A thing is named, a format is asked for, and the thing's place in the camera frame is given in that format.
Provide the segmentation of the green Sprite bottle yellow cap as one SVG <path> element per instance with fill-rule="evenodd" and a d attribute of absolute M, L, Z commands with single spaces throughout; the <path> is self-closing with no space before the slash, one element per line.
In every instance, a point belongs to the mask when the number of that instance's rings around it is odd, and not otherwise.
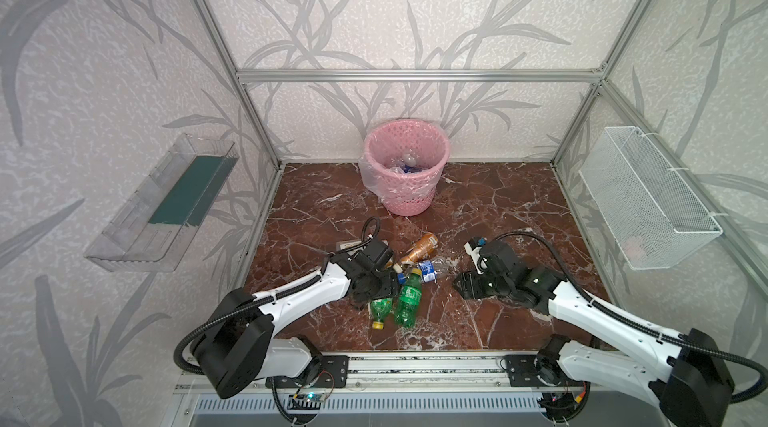
<path fill-rule="evenodd" d="M 418 267 L 412 267 L 400 289 L 395 309 L 397 325 L 404 328 L 411 328 L 415 325 L 421 297 L 422 271 Z"/>

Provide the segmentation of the crushed green Sprite bottle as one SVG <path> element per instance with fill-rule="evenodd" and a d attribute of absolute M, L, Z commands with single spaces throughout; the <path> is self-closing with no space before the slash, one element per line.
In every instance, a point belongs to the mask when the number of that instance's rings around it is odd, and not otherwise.
<path fill-rule="evenodd" d="M 392 311 L 393 299 L 383 298 L 372 300 L 369 304 L 371 327 L 374 330 L 382 330 L 387 317 Z"/>

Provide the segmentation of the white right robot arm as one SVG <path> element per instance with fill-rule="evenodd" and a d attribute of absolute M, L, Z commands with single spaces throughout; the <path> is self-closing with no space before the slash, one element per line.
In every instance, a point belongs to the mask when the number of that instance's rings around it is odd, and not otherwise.
<path fill-rule="evenodd" d="M 474 265 L 457 275 L 454 289 L 466 300 L 496 298 L 567 322 L 607 343 L 608 350 L 554 335 L 536 354 L 533 371 L 552 387 L 593 384 L 658 408 L 675 426 L 720 426 L 729 406 L 767 389 L 767 369 L 724 352 L 706 333 L 681 333 L 634 316 L 584 290 L 562 256 L 544 247 L 557 268 L 526 264 L 507 235 L 473 237 L 465 251 Z"/>

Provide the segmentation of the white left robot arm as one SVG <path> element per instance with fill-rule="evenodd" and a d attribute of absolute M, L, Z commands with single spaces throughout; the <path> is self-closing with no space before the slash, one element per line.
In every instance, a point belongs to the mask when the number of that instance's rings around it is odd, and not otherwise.
<path fill-rule="evenodd" d="M 298 280 L 255 294 L 243 288 L 230 291 L 205 323 L 179 341 L 175 365 L 205 376 L 222 399 L 254 380 L 316 379 L 320 350 L 304 337 L 280 339 L 278 334 L 332 302 L 348 299 L 364 306 L 397 295 L 397 274 L 386 267 L 393 251 L 378 238 L 380 228 L 378 217 L 368 218 L 359 243 L 327 253 L 320 268 Z"/>

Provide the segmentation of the clear bottle white cap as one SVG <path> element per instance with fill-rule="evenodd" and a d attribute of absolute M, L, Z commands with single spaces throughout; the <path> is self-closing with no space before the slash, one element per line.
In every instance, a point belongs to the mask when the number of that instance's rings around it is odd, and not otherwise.
<path fill-rule="evenodd" d="M 418 160 L 413 154 L 404 153 L 401 158 L 401 163 L 407 167 L 416 167 L 418 164 Z"/>

